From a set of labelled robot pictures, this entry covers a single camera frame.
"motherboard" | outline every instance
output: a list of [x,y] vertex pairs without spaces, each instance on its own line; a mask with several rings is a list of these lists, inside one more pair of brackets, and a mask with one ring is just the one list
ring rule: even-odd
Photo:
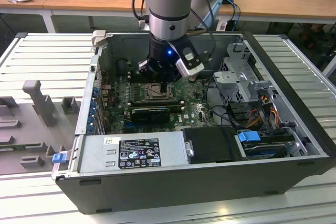
[[181,79],[167,85],[146,83],[131,76],[115,78],[102,87],[106,133],[180,131],[215,126],[205,104],[205,80]]

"black plastic cover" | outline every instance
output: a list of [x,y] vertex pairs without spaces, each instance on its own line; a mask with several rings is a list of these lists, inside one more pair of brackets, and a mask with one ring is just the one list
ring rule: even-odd
[[241,161],[232,127],[200,127],[183,129],[184,141],[191,142],[194,156],[191,164]]

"yellow wire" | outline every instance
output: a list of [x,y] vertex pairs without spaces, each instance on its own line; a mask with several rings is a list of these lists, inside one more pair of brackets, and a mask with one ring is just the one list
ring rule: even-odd
[[247,125],[247,128],[252,127],[253,125],[257,124],[259,121],[261,120],[261,117],[258,117],[257,119],[255,119],[253,122],[251,122],[249,125]]

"table leg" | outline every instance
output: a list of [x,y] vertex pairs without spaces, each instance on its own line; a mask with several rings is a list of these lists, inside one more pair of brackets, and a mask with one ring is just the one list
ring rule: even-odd
[[89,16],[89,24],[90,24],[90,28],[95,29],[95,22],[93,21],[93,17]]
[[52,21],[52,18],[51,18],[51,11],[45,10],[45,12],[43,12],[41,15],[44,20],[44,24],[47,27],[48,33],[53,33],[53,34],[57,33],[58,30],[55,27],[54,22]]

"warning label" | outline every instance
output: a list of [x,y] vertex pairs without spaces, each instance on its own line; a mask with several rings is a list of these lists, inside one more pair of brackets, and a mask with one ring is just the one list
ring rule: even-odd
[[120,169],[161,166],[159,139],[120,141],[118,166]]

